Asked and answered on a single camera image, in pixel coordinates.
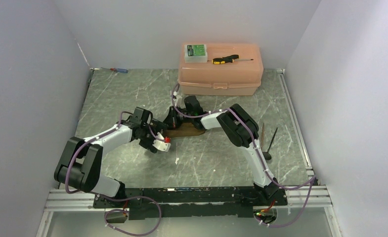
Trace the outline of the black spoon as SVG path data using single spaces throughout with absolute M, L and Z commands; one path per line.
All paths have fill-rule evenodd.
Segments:
M 273 142 L 274 142 L 274 139 L 276 137 L 276 134 L 277 134 L 277 131 L 278 131 L 278 127 L 275 129 L 272 137 L 271 137 L 271 140 L 270 140 L 270 143 L 268 145 L 268 148 L 266 149 L 266 151 L 263 151 L 263 156 L 264 156 L 264 159 L 266 161 L 271 161 L 272 160 L 272 155 L 270 154 L 270 150 L 271 150 L 271 147 L 273 145 Z

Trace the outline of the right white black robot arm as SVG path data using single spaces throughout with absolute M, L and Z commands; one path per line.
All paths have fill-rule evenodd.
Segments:
M 177 105 L 180 101 L 181 96 L 177 93 L 171 96 L 172 105 L 164 120 L 168 131 L 175 131 L 177 136 L 188 137 L 221 128 L 229 141 L 242 150 L 251 168 L 259 203 L 268 205 L 274 201 L 279 188 L 267 165 L 271 155 L 261 150 L 259 126 L 252 117 L 239 104 L 225 110 L 206 112 L 196 96 L 186 97 L 184 108 Z

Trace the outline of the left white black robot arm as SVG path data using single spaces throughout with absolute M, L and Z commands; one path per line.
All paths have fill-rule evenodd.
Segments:
M 164 135 L 166 129 L 167 125 L 155 119 L 149 110 L 137 107 L 132 113 L 123 111 L 111 128 L 86 138 L 70 138 L 54 171 L 54 179 L 64 184 L 69 194 L 82 191 L 106 196 L 113 207 L 120 207 L 127 198 L 125 184 L 101 173 L 103 158 L 134 140 L 152 153 L 167 152 L 171 144 Z

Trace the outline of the brown cloth napkin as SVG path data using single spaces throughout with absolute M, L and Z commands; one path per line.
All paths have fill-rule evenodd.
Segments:
M 175 129 L 168 129 L 164 132 L 166 137 L 178 138 L 178 137 L 194 137 L 204 134 L 204 129 L 197 129 L 191 123 L 182 123 L 180 127 Z

